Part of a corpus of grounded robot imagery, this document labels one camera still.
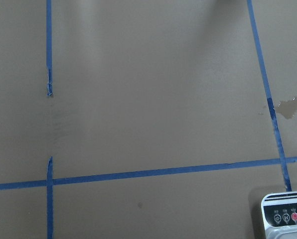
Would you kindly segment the white digital kitchen scale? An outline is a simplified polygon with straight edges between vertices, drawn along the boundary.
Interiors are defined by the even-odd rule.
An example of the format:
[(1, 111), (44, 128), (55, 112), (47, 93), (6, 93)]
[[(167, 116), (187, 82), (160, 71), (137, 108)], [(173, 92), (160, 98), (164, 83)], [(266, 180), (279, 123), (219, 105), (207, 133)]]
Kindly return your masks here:
[(261, 201), (267, 239), (297, 239), (297, 191), (267, 194)]

